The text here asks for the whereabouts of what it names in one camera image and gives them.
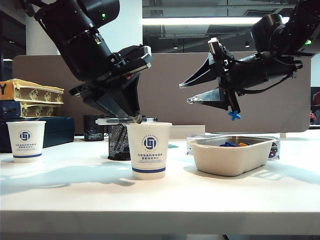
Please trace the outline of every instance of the black mesh pen holder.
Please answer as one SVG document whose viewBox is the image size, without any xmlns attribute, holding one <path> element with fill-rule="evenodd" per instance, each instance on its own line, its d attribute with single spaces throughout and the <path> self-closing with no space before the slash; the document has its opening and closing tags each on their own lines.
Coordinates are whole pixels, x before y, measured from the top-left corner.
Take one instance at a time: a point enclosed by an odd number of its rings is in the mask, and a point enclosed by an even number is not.
<svg viewBox="0 0 320 240">
<path fill-rule="evenodd" d="M 109 127 L 109 156 L 110 160 L 130 160 L 127 127 L 122 124 Z"/>
</svg>

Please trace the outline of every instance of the gray partition wall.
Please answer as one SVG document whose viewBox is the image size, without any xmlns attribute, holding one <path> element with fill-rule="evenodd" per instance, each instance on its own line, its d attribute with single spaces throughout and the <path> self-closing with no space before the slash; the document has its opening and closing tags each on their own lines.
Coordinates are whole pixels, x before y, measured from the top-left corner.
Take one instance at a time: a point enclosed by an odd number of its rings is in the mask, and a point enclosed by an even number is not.
<svg viewBox="0 0 320 240">
<path fill-rule="evenodd" d="M 250 52 L 235 52 L 237 59 Z M 241 120 L 232 121 L 228 112 L 210 106 L 188 104 L 186 99 L 217 87 L 217 80 L 195 87 L 179 89 L 203 64 L 207 53 L 163 53 L 152 55 L 152 67 L 143 71 L 138 84 L 141 112 L 148 117 L 174 125 L 205 125 L 207 132 L 303 132 L 309 127 L 311 59 L 304 58 L 304 67 L 297 78 L 260 94 L 238 97 Z M 41 85 L 65 89 L 64 116 L 72 116 L 76 132 L 83 132 L 82 115 L 99 111 L 70 96 L 68 90 L 80 85 L 61 56 L 18 56 L 13 61 L 13 76 Z M 272 83 L 257 86 L 262 89 Z"/>
</svg>

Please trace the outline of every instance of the blue object in gripper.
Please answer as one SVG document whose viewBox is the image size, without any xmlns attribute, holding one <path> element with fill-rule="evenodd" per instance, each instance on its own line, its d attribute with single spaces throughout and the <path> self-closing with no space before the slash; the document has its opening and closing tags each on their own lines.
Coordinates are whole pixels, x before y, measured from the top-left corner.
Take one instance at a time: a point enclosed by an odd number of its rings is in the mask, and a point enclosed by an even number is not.
<svg viewBox="0 0 320 240">
<path fill-rule="evenodd" d="M 232 117 L 232 121 L 236 119 L 241 119 L 241 115 L 238 114 L 238 110 L 235 110 L 234 112 L 230 111 L 229 115 Z"/>
</svg>

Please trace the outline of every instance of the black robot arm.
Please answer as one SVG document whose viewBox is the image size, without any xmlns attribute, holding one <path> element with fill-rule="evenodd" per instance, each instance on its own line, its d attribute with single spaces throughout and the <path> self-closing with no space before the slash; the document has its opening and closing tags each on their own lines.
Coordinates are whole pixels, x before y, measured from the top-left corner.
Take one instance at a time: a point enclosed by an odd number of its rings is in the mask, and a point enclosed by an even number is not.
<svg viewBox="0 0 320 240">
<path fill-rule="evenodd" d="M 282 16 L 270 14 L 253 25 L 251 35 L 257 53 L 236 60 L 217 38 L 208 41 L 210 52 L 203 66 L 180 88 L 218 79 L 218 88 L 187 99 L 190 104 L 202 104 L 224 110 L 231 108 L 232 120 L 240 118 L 236 94 L 259 94 L 293 78 L 303 67 L 297 56 L 310 56 L 320 51 L 320 5 L 318 0 L 301 0 L 287 24 Z M 274 79 L 265 89 L 252 90 Z"/>
<path fill-rule="evenodd" d="M 98 28 L 113 21 L 119 0 L 20 0 L 57 46 L 74 76 L 84 84 L 70 91 L 109 117 L 141 119 L 137 85 L 140 72 L 151 67 L 148 46 L 111 52 Z M 40 7 L 36 12 L 33 5 Z"/>
</svg>

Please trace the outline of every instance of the blue stripe on cup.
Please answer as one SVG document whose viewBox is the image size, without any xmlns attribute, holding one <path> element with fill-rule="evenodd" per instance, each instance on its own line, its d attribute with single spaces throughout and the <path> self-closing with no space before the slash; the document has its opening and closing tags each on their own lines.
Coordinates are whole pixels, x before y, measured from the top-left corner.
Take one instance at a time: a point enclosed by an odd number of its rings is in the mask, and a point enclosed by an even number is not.
<svg viewBox="0 0 320 240">
<path fill-rule="evenodd" d="M 16 156 L 16 155 L 13 155 L 13 157 L 16 158 L 16 159 L 26 159 L 26 158 L 39 157 L 39 156 L 41 156 L 41 155 L 42 155 L 42 153 L 35 154 L 35 155 L 24 155 L 24 156 Z"/>
<path fill-rule="evenodd" d="M 138 168 L 132 168 L 133 171 L 137 173 L 142 173 L 142 174 L 154 174 L 154 173 L 160 173 L 166 170 L 166 168 L 159 168 L 159 169 L 138 169 Z"/>
</svg>

